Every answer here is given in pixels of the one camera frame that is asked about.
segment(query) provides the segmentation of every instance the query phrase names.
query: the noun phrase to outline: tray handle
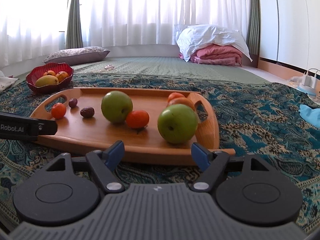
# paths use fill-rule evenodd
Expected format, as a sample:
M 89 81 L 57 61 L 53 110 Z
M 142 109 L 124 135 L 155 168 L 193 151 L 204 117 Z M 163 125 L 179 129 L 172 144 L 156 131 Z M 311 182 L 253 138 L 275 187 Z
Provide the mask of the tray handle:
M 48 97 L 45 101 L 43 101 L 41 103 L 41 105 L 39 105 L 36 109 L 36 111 L 34 111 L 30 117 L 33 117 L 33 115 L 35 115 L 36 112 L 36 117 L 39 119 L 46 119 L 49 120 L 52 118 L 51 113 L 49 113 L 45 107 L 52 103 L 54 100 L 58 99 L 58 98 L 63 98 L 65 100 L 65 102 L 63 103 L 65 106 L 68 105 L 69 100 L 71 99 L 71 97 L 67 94 L 64 93 L 64 91 L 58 92 L 50 97 Z
M 63 98 L 65 102 L 63 103 L 65 106 L 68 106 L 69 100 L 71 98 L 79 98 L 82 95 L 82 91 L 80 88 L 76 89 L 67 89 L 60 91 L 50 97 L 48 97 L 45 101 L 43 101 L 31 114 L 30 117 L 38 118 L 38 119 L 46 119 L 50 120 L 52 118 L 51 113 L 47 112 L 45 107 L 52 103 L 54 100 L 58 98 Z
M 207 149 L 219 149 L 219 124 L 213 107 L 207 99 L 199 94 L 190 93 L 188 98 L 194 103 L 196 108 L 199 104 L 202 104 L 208 114 L 206 120 L 204 120 L 203 122 L 200 122 L 199 120 L 198 129 L 196 131 L 196 138 L 198 143 L 200 143 Z

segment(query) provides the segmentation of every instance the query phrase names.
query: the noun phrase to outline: blue cloth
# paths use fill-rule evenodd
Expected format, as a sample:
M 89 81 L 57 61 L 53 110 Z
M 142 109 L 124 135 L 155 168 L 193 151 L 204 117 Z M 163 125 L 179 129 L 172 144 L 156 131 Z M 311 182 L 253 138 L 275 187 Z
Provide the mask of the blue cloth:
M 300 105 L 299 113 L 306 122 L 320 128 L 320 108 L 311 109 L 309 106 Z

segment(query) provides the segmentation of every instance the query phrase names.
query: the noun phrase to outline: pillow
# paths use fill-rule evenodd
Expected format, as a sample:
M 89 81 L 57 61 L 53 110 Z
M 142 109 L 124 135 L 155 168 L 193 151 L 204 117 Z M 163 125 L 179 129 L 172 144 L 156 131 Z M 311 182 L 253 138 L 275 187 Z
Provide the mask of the pillow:
M 51 53 L 44 63 L 67 63 L 70 66 L 103 60 L 110 50 L 101 47 L 85 47 L 79 49 L 63 49 Z
M 178 41 L 178 38 L 180 36 L 180 34 L 182 33 L 182 31 L 186 28 L 188 28 L 189 25 L 186 24 L 175 24 L 174 25 L 174 35 L 175 35 L 175 41 Z
M 252 61 L 242 35 L 228 28 L 215 25 L 193 25 L 185 28 L 177 40 L 180 52 L 186 62 L 198 49 L 203 49 L 212 43 L 220 46 L 232 45 Z

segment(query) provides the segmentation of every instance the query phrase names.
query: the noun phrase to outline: tangerine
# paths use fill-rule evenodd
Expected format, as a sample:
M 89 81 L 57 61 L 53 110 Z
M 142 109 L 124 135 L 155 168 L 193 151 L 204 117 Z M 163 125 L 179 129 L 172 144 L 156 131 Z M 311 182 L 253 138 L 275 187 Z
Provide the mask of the tangerine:
M 62 103 L 56 103 L 51 108 L 51 115 L 55 119 L 61 119 L 67 112 L 67 108 Z
M 185 96 L 182 95 L 181 93 L 173 92 L 168 96 L 168 103 L 174 98 L 185 98 Z
M 189 106 L 193 111 L 196 110 L 195 105 L 189 98 L 174 98 L 171 101 L 169 101 L 168 106 L 176 104 L 183 104 Z
M 127 115 L 125 121 L 132 129 L 143 128 L 149 123 L 149 114 L 144 110 L 132 111 Z
M 59 83 L 61 83 L 68 76 L 69 74 L 65 71 L 60 71 L 58 74 L 56 74 L 56 78 L 59 80 Z
M 53 70 L 46 71 L 43 76 L 55 76 L 56 73 Z

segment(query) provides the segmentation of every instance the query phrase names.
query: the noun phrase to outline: wooden tray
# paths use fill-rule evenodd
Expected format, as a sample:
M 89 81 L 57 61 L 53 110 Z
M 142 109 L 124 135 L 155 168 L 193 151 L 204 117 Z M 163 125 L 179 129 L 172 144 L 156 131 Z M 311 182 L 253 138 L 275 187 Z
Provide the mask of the wooden tray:
M 149 113 L 149 125 L 137 133 L 127 125 L 111 124 L 101 112 L 103 96 L 113 90 L 119 90 L 130 96 L 133 110 L 145 110 Z M 122 140 L 125 145 L 123 161 L 164 165 L 195 165 L 191 158 L 190 147 L 193 142 L 199 142 L 207 149 L 219 149 L 219 126 L 216 115 L 210 103 L 199 93 L 179 91 L 197 106 L 202 104 L 208 117 L 199 123 L 195 136 L 185 144 L 173 145 L 167 143 L 159 134 L 157 119 L 166 108 L 167 98 L 176 90 L 130 89 L 130 88 L 73 88 L 56 93 L 41 103 L 30 117 L 52 119 L 45 106 L 62 97 L 66 100 L 67 113 L 57 120 L 58 131 L 55 135 L 39 136 L 37 143 L 70 152 L 85 155 L 92 150 L 105 150 L 116 140 Z M 78 99 L 76 108 L 71 109 L 68 102 L 71 98 Z M 91 106 L 95 110 L 94 117 L 84 119 L 80 110 Z M 234 149 L 224 149 L 229 154 L 235 154 Z

